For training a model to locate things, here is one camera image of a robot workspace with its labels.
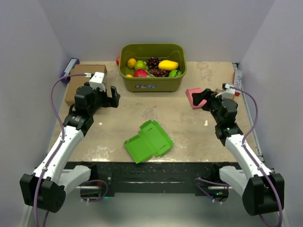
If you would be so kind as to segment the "green paper box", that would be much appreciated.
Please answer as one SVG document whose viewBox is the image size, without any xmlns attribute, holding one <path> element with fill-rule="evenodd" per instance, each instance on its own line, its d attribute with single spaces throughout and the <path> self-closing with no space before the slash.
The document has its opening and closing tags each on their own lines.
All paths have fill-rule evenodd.
<svg viewBox="0 0 303 227">
<path fill-rule="evenodd" d="M 126 150 L 137 164 L 152 156 L 162 156 L 173 145 L 172 139 L 156 120 L 148 120 L 143 123 L 138 134 L 124 142 Z"/>
</svg>

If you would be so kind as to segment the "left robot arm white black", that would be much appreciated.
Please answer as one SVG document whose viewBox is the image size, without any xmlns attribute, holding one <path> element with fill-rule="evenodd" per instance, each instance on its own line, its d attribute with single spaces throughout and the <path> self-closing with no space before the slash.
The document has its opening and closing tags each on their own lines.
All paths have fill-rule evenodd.
<svg viewBox="0 0 303 227">
<path fill-rule="evenodd" d="M 120 95 L 115 86 L 111 87 L 111 94 L 108 97 L 106 91 L 92 88 L 88 83 L 77 89 L 75 103 L 70 106 L 63 122 L 63 131 L 53 147 L 33 173 L 24 174 L 19 181 L 26 205 L 56 213 L 66 196 L 77 186 L 82 183 L 94 185 L 98 181 L 95 164 L 80 162 L 66 174 L 63 170 L 92 126 L 96 111 L 101 107 L 118 107 Z"/>
</svg>

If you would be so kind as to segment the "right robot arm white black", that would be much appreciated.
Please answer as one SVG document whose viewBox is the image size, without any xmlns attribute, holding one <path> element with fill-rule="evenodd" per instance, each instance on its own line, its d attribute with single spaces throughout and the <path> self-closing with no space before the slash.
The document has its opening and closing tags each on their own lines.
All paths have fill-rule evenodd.
<svg viewBox="0 0 303 227">
<path fill-rule="evenodd" d="M 285 182 L 281 174 L 273 173 L 257 157 L 246 142 L 246 137 L 236 123 L 238 104 L 223 93 L 205 89 L 193 93 L 193 105 L 202 101 L 202 109 L 209 111 L 215 119 L 215 134 L 221 143 L 233 154 L 241 169 L 224 166 L 211 173 L 211 181 L 217 186 L 227 183 L 242 198 L 246 212 L 262 215 L 281 212 L 284 208 Z"/>
</svg>

